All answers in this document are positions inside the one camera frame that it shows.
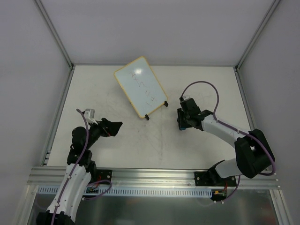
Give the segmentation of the yellow framed whiteboard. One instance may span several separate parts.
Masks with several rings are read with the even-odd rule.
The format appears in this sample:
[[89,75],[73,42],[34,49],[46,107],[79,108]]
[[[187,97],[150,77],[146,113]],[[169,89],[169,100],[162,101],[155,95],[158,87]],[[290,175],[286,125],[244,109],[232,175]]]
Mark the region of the yellow framed whiteboard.
[[168,106],[168,97],[145,57],[126,64],[114,72],[114,77],[141,119]]

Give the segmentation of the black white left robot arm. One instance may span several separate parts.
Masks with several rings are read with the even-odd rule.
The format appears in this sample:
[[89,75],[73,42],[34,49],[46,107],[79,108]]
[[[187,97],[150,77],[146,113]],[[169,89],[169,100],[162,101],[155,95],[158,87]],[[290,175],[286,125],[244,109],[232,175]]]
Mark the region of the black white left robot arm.
[[90,147],[100,137],[116,136],[123,123],[105,118],[95,123],[84,120],[84,123],[84,127],[76,127],[71,132],[72,140],[63,181],[45,212],[38,213],[37,225],[74,225],[88,185],[101,182],[111,184],[110,180],[99,179],[96,163],[91,159]]

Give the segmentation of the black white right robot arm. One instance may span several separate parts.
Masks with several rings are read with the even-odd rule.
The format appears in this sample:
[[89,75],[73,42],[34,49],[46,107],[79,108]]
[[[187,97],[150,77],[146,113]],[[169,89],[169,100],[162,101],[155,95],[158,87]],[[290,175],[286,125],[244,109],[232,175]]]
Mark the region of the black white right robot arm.
[[239,175],[251,179],[258,174],[262,175],[267,167],[275,165],[275,157],[261,130],[247,132],[227,125],[216,119],[213,112],[200,110],[193,98],[180,98],[177,115],[180,130],[195,128],[210,133],[235,150],[235,158],[214,164],[199,177],[202,185],[218,186],[226,179]]

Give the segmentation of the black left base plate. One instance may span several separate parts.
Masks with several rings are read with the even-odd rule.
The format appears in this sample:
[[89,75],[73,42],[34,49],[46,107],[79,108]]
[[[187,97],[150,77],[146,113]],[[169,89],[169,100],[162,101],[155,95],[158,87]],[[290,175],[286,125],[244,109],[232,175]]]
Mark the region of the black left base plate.
[[95,181],[101,181],[99,185],[109,185],[109,182],[112,181],[112,173],[112,170],[97,169]]

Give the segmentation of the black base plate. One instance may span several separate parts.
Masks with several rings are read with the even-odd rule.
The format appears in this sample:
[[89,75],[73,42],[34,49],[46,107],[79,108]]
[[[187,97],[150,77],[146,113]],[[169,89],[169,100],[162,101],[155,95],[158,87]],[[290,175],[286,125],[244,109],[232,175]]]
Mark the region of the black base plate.
[[101,181],[99,185],[109,185],[109,182],[112,181],[112,173],[112,170],[97,169],[95,181]]
[[237,181],[235,176],[221,178],[216,172],[194,172],[195,185],[201,187],[235,187]]

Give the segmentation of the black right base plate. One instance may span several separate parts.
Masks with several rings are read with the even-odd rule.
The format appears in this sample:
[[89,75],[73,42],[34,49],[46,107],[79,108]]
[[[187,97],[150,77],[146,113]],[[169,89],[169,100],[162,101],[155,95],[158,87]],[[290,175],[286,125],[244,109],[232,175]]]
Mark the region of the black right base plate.
[[221,178],[216,172],[194,172],[195,185],[201,187],[235,187],[237,181],[235,176]]

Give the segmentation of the aluminium mounting rail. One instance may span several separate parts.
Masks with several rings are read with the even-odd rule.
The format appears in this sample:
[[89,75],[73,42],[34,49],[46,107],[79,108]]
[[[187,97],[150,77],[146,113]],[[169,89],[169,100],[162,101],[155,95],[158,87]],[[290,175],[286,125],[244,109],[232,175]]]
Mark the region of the aluminium mounting rail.
[[[137,169],[111,168],[112,184],[118,187],[147,188],[193,188],[198,180],[193,169]],[[59,185],[64,175],[65,167],[33,167],[28,185]],[[253,179],[241,176],[241,189],[280,189],[281,184],[276,175],[261,176]]]

